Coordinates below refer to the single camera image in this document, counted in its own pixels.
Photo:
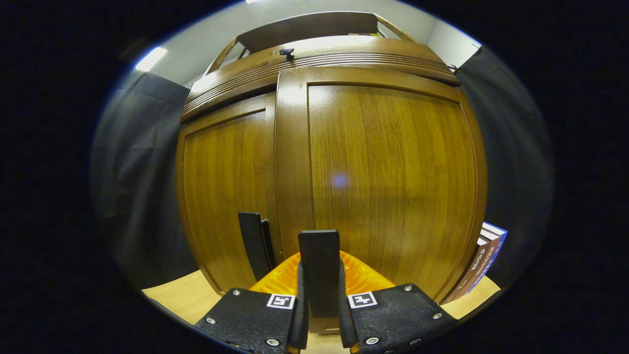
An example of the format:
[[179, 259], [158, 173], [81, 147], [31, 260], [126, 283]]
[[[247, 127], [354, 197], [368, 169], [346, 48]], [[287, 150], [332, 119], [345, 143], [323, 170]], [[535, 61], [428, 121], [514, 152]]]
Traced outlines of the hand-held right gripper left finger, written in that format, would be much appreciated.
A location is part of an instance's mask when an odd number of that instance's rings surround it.
[[307, 347], [308, 327], [300, 253], [250, 289], [230, 289], [195, 324], [204, 334], [254, 354], [301, 354]]

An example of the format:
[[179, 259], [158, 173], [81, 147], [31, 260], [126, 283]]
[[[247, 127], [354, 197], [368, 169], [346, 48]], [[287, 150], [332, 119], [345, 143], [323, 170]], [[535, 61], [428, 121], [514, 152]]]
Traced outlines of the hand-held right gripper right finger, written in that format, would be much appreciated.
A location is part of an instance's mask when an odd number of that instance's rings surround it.
[[395, 285], [342, 251], [339, 330], [350, 354], [407, 354], [458, 323], [416, 284]]

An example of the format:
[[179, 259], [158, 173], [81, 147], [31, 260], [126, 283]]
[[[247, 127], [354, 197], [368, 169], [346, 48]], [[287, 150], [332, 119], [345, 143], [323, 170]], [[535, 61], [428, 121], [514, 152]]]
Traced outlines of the wooden shoe cabinet door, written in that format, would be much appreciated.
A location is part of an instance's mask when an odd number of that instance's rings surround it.
[[180, 217], [195, 261], [218, 295], [256, 282], [240, 212], [269, 221], [270, 255], [279, 263], [286, 259], [277, 213], [275, 130], [275, 92], [180, 128], [175, 160]]
[[456, 285], [485, 219], [487, 165], [458, 87], [393, 70], [285, 69], [274, 165], [285, 256], [304, 230], [435, 301]]

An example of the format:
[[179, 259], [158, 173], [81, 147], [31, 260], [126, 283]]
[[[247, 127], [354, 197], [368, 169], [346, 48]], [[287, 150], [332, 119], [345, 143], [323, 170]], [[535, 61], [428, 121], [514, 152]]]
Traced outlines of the wooden double-door shoe cabinet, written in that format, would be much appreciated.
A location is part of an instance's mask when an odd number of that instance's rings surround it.
[[[283, 48], [294, 48], [293, 61], [278, 54]], [[310, 13], [236, 36], [193, 84], [180, 127], [227, 105], [276, 92], [281, 70], [330, 66], [393, 70], [460, 88], [429, 47], [377, 14]]]

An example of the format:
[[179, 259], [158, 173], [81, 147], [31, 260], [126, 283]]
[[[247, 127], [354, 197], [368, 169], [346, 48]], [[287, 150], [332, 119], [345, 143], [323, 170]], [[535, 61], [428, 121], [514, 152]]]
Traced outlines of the brown standing book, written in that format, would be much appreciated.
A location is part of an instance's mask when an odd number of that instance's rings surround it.
[[451, 291], [447, 294], [445, 298], [439, 303], [440, 305], [447, 304], [452, 302], [458, 298], [458, 296], [462, 293], [463, 289], [467, 287], [470, 280], [478, 270], [478, 267], [482, 264], [483, 260], [486, 258], [486, 253], [489, 250], [490, 240], [485, 236], [479, 236], [475, 248], [474, 258], [470, 261], [466, 271], [459, 278], [456, 286], [454, 286]]

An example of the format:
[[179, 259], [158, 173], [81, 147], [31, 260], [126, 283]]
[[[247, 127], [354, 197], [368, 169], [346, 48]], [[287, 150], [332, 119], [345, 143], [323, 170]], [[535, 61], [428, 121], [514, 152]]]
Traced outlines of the blue standing book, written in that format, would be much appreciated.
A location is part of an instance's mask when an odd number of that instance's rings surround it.
[[493, 224], [483, 222], [481, 236], [483, 236], [487, 240], [490, 240], [489, 249], [483, 261], [477, 267], [476, 272], [474, 273], [474, 275], [472, 275], [469, 283], [467, 284], [465, 289], [463, 289], [462, 295], [467, 295], [470, 291], [472, 291], [474, 287], [478, 285], [481, 278], [485, 276], [487, 271], [494, 263], [494, 260], [496, 259], [499, 251], [501, 250], [501, 247], [506, 240], [507, 234], [507, 230], [501, 227], [497, 227]]

